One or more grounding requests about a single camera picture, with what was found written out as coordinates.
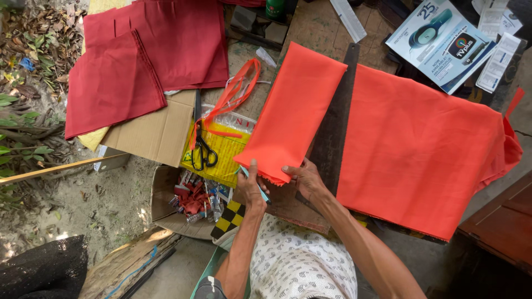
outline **green bottle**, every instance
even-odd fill
[[[282,20],[285,13],[285,0],[266,0],[266,17],[270,20]]]

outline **white patterned shirt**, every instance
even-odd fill
[[[356,299],[353,259],[336,239],[265,214],[250,264],[251,299]]]

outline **black scissors handle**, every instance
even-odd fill
[[[207,145],[207,142],[205,142],[205,140],[203,139],[201,135],[196,137],[196,144],[195,144],[194,149],[198,147],[199,147],[199,162],[200,162],[199,168],[197,168],[196,163],[194,163],[194,152],[192,152],[192,167],[194,167],[195,170],[202,171],[205,165],[207,167],[213,167],[216,165],[216,163],[218,163],[218,154]],[[207,157],[203,157],[203,148],[207,150]],[[210,162],[210,159],[209,159],[210,156],[214,156],[213,162]]]

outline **blue string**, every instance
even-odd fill
[[[149,264],[149,262],[152,261],[153,257],[155,257],[155,254],[157,253],[157,245],[153,245],[153,252],[152,252],[152,256],[151,258],[145,262],[142,266],[140,266],[140,268],[138,268],[137,270],[131,272],[129,275],[126,276],[126,278],[124,278],[124,280],[118,285],[118,287],[116,287],[114,290],[112,290],[109,295],[107,295],[107,297],[105,299],[109,299],[109,297],[111,297],[114,292],[116,292],[120,286],[124,283],[124,281],[126,281],[126,279],[128,279],[131,275],[135,274],[136,272],[140,271],[142,268],[144,268],[147,264]]]

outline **wooden cabinet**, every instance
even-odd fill
[[[532,171],[458,226],[458,232],[532,276]]]

